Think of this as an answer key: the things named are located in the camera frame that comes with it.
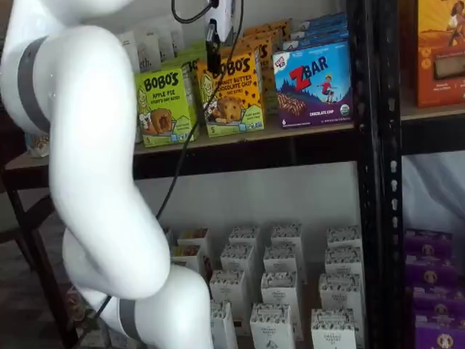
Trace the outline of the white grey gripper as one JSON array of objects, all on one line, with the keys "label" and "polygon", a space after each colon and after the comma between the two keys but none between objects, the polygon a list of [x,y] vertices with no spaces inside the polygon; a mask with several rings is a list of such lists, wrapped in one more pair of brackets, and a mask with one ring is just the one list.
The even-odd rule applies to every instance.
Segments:
[{"label": "white grey gripper", "polygon": [[219,71],[221,65],[221,40],[227,39],[233,28],[235,0],[211,0],[210,9],[205,14],[206,57],[209,71]]}]

